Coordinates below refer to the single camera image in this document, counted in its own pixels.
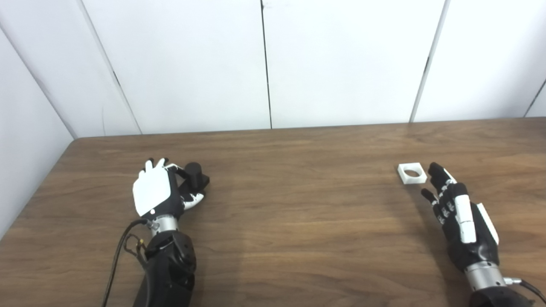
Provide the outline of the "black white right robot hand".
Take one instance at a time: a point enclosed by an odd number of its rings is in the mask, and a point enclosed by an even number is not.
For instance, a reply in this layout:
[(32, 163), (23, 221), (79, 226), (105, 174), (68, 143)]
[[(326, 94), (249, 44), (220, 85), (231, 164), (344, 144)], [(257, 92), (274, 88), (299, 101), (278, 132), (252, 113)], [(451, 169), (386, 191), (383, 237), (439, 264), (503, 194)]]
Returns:
[(442, 226), (452, 264), (460, 271), (480, 262), (498, 266), (499, 236), (483, 204), (472, 202), (466, 185), (442, 165), (432, 162), (427, 172), (436, 192), (424, 188), (421, 194)]

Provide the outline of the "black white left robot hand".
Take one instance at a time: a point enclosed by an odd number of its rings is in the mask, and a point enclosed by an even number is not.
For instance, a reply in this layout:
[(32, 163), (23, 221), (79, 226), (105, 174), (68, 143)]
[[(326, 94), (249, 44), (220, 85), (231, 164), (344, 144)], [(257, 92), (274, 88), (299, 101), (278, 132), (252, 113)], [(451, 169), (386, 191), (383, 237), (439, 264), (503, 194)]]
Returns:
[(135, 210), (141, 218), (152, 221), (168, 214), (179, 219), (205, 196), (210, 177), (203, 173), (199, 163), (180, 167), (174, 163), (167, 165), (167, 161), (160, 159), (154, 164), (149, 159), (138, 173), (132, 191)]

